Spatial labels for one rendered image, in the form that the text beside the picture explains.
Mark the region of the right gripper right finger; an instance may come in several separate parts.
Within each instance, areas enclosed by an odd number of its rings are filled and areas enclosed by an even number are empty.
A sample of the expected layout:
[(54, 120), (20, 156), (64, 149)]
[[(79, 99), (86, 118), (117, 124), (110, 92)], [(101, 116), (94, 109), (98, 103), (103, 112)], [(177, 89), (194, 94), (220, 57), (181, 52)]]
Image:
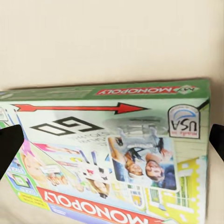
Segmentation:
[(213, 124), (209, 141), (224, 162), (224, 126)]

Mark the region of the board game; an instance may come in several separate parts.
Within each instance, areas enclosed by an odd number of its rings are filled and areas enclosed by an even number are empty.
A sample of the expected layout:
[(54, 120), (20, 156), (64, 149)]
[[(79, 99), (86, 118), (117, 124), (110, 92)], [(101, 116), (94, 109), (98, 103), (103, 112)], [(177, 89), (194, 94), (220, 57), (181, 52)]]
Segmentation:
[(21, 202), (85, 224), (205, 224), (210, 81), (0, 91)]

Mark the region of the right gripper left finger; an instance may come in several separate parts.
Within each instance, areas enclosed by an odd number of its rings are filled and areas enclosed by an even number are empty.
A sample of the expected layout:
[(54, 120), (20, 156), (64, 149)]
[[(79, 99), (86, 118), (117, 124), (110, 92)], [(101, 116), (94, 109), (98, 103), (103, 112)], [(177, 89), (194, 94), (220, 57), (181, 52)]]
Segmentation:
[(24, 142), (20, 124), (0, 129), (0, 180)]

